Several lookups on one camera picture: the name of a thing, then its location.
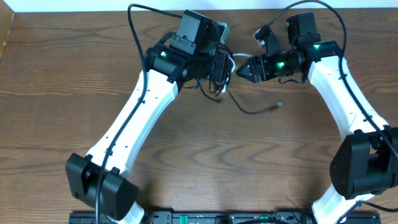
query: cable clip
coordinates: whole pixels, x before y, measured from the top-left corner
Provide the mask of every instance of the cable clip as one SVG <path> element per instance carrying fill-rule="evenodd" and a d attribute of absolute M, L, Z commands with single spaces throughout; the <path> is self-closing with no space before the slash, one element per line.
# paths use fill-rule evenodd
<path fill-rule="evenodd" d="M 341 80 L 342 78 L 347 78 L 347 74 L 340 76 L 338 79 Z"/>
<path fill-rule="evenodd" d="M 369 115 L 369 117 L 372 119 L 373 118 L 373 115 Z M 363 119 L 363 122 L 367 122 L 368 121 L 368 119 Z"/>

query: wood grain surface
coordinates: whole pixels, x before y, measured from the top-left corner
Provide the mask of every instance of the wood grain surface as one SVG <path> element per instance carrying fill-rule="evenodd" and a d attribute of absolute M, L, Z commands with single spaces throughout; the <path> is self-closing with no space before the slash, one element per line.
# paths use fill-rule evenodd
<path fill-rule="evenodd" d="M 313 11 L 322 39 L 341 44 L 334 15 Z M 398 126 L 398 9 L 338 11 L 348 28 L 351 73 L 379 114 Z M 252 34 L 277 12 L 200 13 L 229 24 L 234 52 L 262 54 Z M 288 11 L 273 25 L 283 49 L 286 18 L 303 12 Z M 134 12 L 133 19 L 144 50 L 179 24 L 153 12 Z M 16 15 L 0 63 L 0 223 L 66 223 L 70 212 L 91 210 L 71 196 L 65 163 L 73 152 L 84 156 L 108 130 L 140 70 L 125 12 Z M 248 110 L 285 106 L 246 115 L 228 95 L 216 104 L 200 91 L 182 90 L 134 165 L 130 181 L 140 187 L 144 208 L 305 208 L 330 185 L 328 167 L 341 139 L 314 87 L 234 76 L 230 89 Z M 390 189 L 372 202 L 398 207 L 397 193 Z M 398 222 L 381 214 L 383 223 Z"/>

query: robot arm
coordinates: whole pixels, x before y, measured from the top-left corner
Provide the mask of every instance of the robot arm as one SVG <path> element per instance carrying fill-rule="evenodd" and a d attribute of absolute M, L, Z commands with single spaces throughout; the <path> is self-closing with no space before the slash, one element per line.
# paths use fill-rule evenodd
<path fill-rule="evenodd" d="M 157 118 L 178 94 L 177 83 L 168 82 L 168 76 L 155 70 L 149 70 L 147 76 L 148 84 L 145 102 L 138 107 L 136 113 L 124 128 L 124 131 L 120 135 L 116 145 L 113 147 L 112 155 L 106 163 L 107 170 L 112 170 L 113 167 L 116 167 L 120 170 L 119 175 L 125 179 L 130 177 L 132 166 L 136 160 L 137 154 Z M 136 105 L 142 89 L 143 72 L 139 75 L 137 85 L 131 94 L 130 99 L 127 101 L 126 105 L 124 105 L 112 126 L 87 152 L 87 155 L 93 156 L 91 159 L 93 163 L 99 166 L 102 164 L 105 156 L 104 149 L 109 146 L 112 138 Z"/>
<path fill-rule="evenodd" d="M 254 35 L 267 53 L 247 60 L 237 75 L 252 82 L 291 76 L 302 72 L 325 100 L 338 126 L 342 144 L 330 164 L 332 184 L 312 205 L 312 214 L 302 223 L 335 224 L 357 206 L 398 185 L 397 159 L 383 138 L 369 124 L 340 78 L 341 49 L 335 41 L 321 41 L 312 13 L 287 19 L 289 43 L 295 50 L 280 51 L 271 29 Z M 385 136 L 397 147 L 398 129 L 381 118 L 351 76 L 343 58 L 343 73 L 354 95 Z"/>
<path fill-rule="evenodd" d="M 157 118 L 175 99 L 185 82 L 201 78 L 214 83 L 226 82 L 231 65 L 228 54 L 219 51 L 218 45 L 225 42 L 228 34 L 227 24 L 186 10 L 177 33 L 165 34 L 147 50 L 144 57 L 144 69 L 148 71 L 146 95 L 113 146 L 102 179 L 99 178 L 103 171 L 100 167 L 107 148 L 141 97 L 144 72 L 141 72 L 130 99 L 106 134 L 84 158 L 72 154 L 66 164 L 75 198 L 95 207 L 97 183 L 101 179 L 99 212 L 118 223 L 140 223 L 144 211 L 135 202 L 138 188 L 127 181 L 137 154 Z M 170 45 L 165 46 L 168 38 L 171 38 Z"/>
<path fill-rule="evenodd" d="M 331 115 L 336 121 L 341 140 L 347 135 L 354 134 L 355 130 L 361 129 L 364 133 L 373 132 L 375 129 L 366 121 L 364 115 L 349 95 L 340 78 L 338 70 L 338 56 L 321 58 L 319 62 L 312 62 L 308 73 L 308 80 L 319 91 L 325 100 Z M 381 130 L 388 125 L 381 118 L 357 86 L 355 80 L 348 70 L 347 61 L 343 59 L 344 74 L 354 94 L 364 106 L 366 111 Z"/>
<path fill-rule="evenodd" d="M 338 71 L 338 60 L 338 56 L 332 56 L 322 58 L 319 62 L 313 62 L 308 73 L 308 79 L 325 100 L 336 121 L 342 140 L 359 129 L 364 133 L 374 132 L 375 129 L 366 121 L 341 81 Z M 388 125 L 387 122 L 376 113 L 365 99 L 351 76 L 345 59 L 343 60 L 343 69 L 344 74 L 347 74 L 346 79 L 358 100 L 368 114 L 373 117 L 379 128 L 384 129 L 384 125 Z M 347 200 L 331 184 L 323 196 L 312 205 L 313 216 L 318 224 L 334 224 L 355 206 L 358 200 L 369 200 L 373 196 L 374 194 L 361 194 L 354 199 Z"/>

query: green connector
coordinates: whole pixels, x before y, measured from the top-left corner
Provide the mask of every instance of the green connector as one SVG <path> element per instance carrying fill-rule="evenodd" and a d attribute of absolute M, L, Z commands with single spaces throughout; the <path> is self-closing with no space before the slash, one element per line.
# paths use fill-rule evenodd
<path fill-rule="evenodd" d="M 260 219 L 268 219 L 268 216 L 262 215 L 262 216 L 260 216 Z"/>
<path fill-rule="evenodd" d="M 180 216 L 180 224 L 188 224 L 188 215 Z"/>

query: white cable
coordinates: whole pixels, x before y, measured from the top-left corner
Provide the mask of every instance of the white cable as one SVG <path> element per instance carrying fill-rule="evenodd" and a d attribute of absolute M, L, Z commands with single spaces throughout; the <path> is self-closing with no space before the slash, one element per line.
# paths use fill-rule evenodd
<path fill-rule="evenodd" d="M 247 53 L 236 53 L 233 54 L 234 56 L 241 56 L 241 57 L 254 57 L 252 54 L 247 54 Z"/>
<path fill-rule="evenodd" d="M 232 66 L 232 69 L 231 69 L 231 73 L 233 73 L 234 71 L 235 71 L 235 62 L 234 62 L 234 60 L 231 58 L 231 56 L 228 56 L 229 57 L 229 60 L 232 62 L 232 64 L 233 64 L 233 66 Z"/>
<path fill-rule="evenodd" d="M 231 68 L 231 74 L 232 74 L 235 71 L 236 65 L 235 65 L 234 60 L 231 58 L 231 56 L 228 56 L 228 58 L 232 62 L 232 68 Z M 226 91 L 226 84 L 224 85 L 224 88 L 223 88 L 223 90 L 221 92 L 224 93 L 225 91 Z"/>

